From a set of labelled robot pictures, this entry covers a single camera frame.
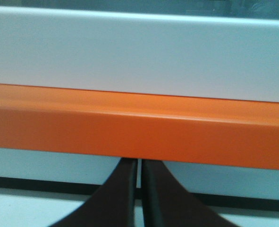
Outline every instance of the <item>white floor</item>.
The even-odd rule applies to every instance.
[[[45,227],[66,216],[89,196],[0,188],[0,227]],[[242,227],[279,227],[279,212],[215,208]],[[142,207],[136,201],[135,223],[143,227]]]

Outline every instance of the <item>white panel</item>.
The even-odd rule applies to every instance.
[[[0,7],[0,83],[279,102],[279,21]]]

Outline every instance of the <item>black trim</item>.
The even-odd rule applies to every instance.
[[[146,227],[236,227],[188,192],[162,161],[142,160]]]
[[[134,227],[137,159],[122,158],[107,181],[52,227]]]
[[[0,177],[0,188],[92,195],[99,187],[100,185],[96,184]],[[193,195],[196,196],[202,203],[208,206],[279,211],[279,200],[256,199],[201,193],[193,193]],[[135,198],[141,199],[141,191],[139,188],[137,188],[135,191]]]

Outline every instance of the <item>orange stripe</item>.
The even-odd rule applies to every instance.
[[[279,103],[0,84],[0,147],[279,169]]]

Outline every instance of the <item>black stripe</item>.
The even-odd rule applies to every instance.
[[[68,183],[0,177],[0,188],[92,195],[99,187],[100,185],[96,184]],[[194,193],[194,195],[202,203],[208,206],[279,211],[279,200],[256,199],[200,193]],[[136,189],[135,197],[136,199],[141,199],[141,191],[139,188]]]

